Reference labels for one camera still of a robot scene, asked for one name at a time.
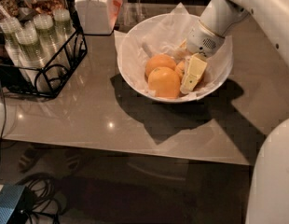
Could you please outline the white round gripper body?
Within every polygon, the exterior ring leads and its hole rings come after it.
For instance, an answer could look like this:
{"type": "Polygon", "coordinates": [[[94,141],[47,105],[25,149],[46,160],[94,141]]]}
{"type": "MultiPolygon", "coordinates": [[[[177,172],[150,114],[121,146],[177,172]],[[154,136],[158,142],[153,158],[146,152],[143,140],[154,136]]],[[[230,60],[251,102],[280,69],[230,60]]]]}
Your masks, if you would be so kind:
{"type": "Polygon", "coordinates": [[[206,57],[213,56],[224,44],[225,39],[196,21],[186,37],[186,49],[190,53],[201,53],[206,57]]]}

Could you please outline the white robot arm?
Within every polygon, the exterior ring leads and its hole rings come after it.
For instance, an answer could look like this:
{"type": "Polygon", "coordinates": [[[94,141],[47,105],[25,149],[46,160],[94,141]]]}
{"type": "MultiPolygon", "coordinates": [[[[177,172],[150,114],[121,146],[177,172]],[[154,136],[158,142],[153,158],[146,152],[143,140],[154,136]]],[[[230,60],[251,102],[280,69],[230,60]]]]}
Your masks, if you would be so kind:
{"type": "Polygon", "coordinates": [[[236,39],[235,77],[188,109],[186,224],[289,224],[289,0],[229,0],[255,20],[236,39]]]}

